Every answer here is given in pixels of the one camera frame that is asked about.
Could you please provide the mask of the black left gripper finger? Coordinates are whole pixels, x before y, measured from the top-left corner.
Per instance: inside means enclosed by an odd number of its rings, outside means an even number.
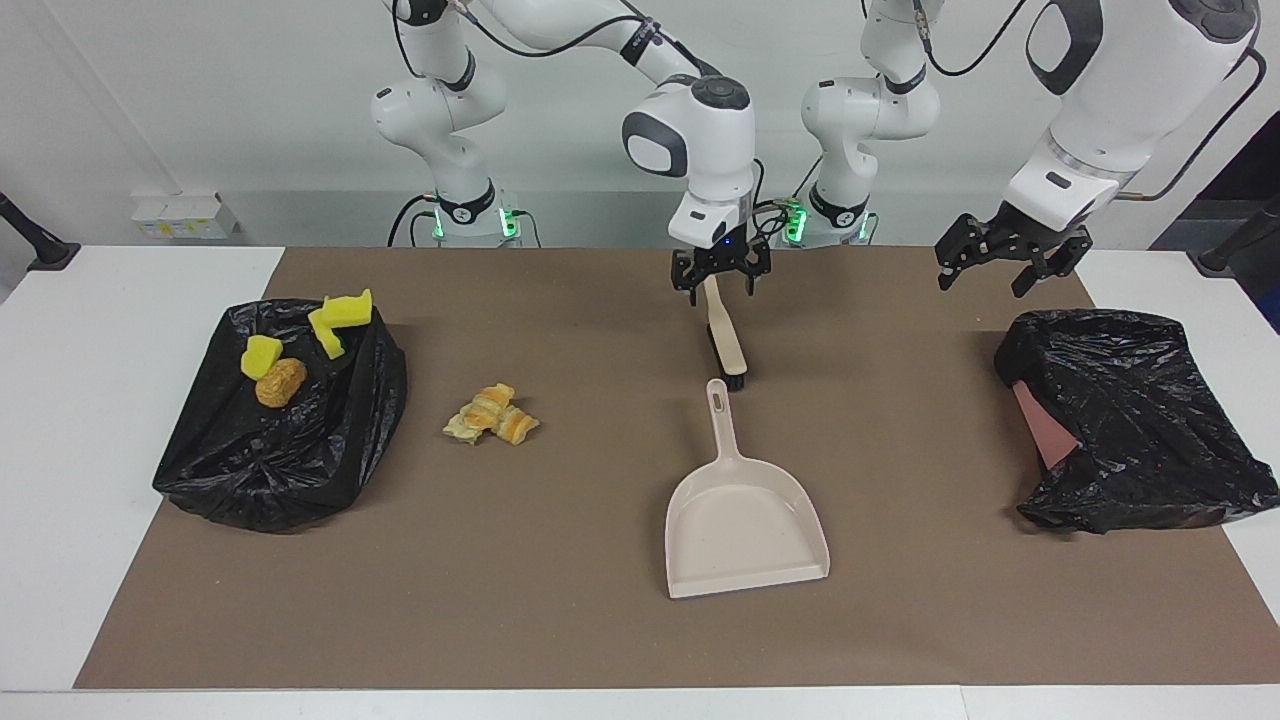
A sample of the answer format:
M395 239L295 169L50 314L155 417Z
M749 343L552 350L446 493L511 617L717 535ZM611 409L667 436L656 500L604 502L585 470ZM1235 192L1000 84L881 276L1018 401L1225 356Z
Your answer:
M960 215L942 237L934 243L934 258L940 268L937 283L941 291L948 291L959 275L978 264L980 245L984 240L986 224L973 215Z
M1028 245L1028 265L1012 281L1012 295L1021 299L1042 281L1070 275L1091 249L1091 240L1065 240L1050 256L1046 256L1039 245Z

